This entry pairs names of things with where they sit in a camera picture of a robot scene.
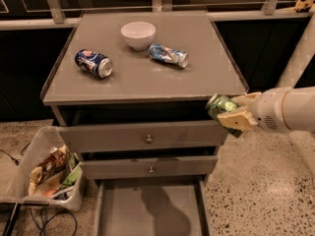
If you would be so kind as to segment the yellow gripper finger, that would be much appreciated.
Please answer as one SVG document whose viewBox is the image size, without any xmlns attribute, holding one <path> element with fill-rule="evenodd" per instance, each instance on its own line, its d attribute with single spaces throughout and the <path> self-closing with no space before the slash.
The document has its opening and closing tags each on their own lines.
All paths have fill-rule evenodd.
<svg viewBox="0 0 315 236">
<path fill-rule="evenodd" d="M 221 113 L 217 118 L 224 127 L 240 131 L 250 131 L 254 126 L 258 125 L 258 121 L 246 106 Z"/>
<path fill-rule="evenodd" d="M 259 91 L 246 93 L 243 95 L 233 97 L 231 100 L 238 106 L 250 106 L 260 95 L 261 93 Z"/>
</svg>

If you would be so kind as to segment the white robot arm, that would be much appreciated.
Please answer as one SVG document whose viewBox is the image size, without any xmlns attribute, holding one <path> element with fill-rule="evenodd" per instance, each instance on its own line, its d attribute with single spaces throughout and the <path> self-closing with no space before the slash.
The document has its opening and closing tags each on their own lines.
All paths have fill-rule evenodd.
<svg viewBox="0 0 315 236">
<path fill-rule="evenodd" d="M 218 115 L 227 128 L 270 133 L 315 132 L 315 87 L 272 88 L 231 99 L 238 107 Z"/>
</svg>

